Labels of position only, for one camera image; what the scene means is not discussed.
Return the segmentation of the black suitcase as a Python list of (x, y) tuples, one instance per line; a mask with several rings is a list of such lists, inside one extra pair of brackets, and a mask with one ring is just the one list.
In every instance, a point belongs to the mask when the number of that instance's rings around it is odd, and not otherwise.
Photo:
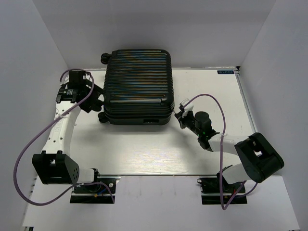
[(171, 55), (162, 49), (124, 49), (103, 53), (107, 66), (101, 123), (165, 125), (174, 110)]

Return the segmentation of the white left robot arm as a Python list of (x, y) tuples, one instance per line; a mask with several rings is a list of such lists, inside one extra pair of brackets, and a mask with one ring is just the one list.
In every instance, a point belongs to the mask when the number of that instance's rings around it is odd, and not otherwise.
[(70, 156), (70, 144), (77, 117), (81, 111), (89, 113), (102, 110), (99, 97), (102, 88), (93, 83), (91, 73), (83, 69), (66, 71), (68, 81), (60, 77), (61, 87), (56, 96), (55, 122), (41, 153), (34, 154), (32, 164), (43, 184), (81, 184), (97, 192), (102, 180), (97, 170), (84, 168)]

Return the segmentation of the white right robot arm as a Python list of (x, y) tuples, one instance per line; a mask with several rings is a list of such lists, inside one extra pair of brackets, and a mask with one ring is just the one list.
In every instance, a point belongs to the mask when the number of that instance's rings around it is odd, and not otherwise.
[(179, 107), (175, 114), (181, 129), (188, 128), (198, 136), (199, 145), (210, 152), (233, 154), (240, 163), (224, 167), (218, 173), (217, 185), (223, 192), (230, 191), (235, 183), (252, 180), (262, 183), (284, 167), (282, 157), (259, 132), (250, 136), (222, 135), (212, 128), (209, 114), (203, 111), (193, 113), (192, 108)]

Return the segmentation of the blue label sticker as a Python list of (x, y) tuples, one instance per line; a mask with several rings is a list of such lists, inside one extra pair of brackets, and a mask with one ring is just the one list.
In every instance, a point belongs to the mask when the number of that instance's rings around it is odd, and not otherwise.
[(219, 75), (234, 75), (233, 70), (217, 70)]

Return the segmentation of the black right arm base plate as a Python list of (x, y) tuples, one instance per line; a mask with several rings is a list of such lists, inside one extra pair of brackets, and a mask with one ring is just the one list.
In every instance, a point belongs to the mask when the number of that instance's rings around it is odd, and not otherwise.
[[(197, 183), (201, 187), (201, 199), (203, 205), (219, 205), (220, 204), (220, 192), (219, 192), (219, 179), (218, 177), (201, 177), (197, 179)], [(223, 180), (223, 203), (229, 201), (231, 196), (240, 187), (241, 183), (228, 184)], [(245, 196), (245, 187), (243, 186), (236, 196), (231, 201), (231, 205), (243, 205), (247, 204), (247, 198)]]

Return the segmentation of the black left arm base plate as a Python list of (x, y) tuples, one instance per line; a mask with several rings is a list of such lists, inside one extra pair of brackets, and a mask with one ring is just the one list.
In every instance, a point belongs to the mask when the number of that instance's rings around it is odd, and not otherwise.
[(97, 177), (102, 184), (74, 187), (70, 196), (71, 204), (113, 204), (116, 196), (116, 184), (120, 176)]

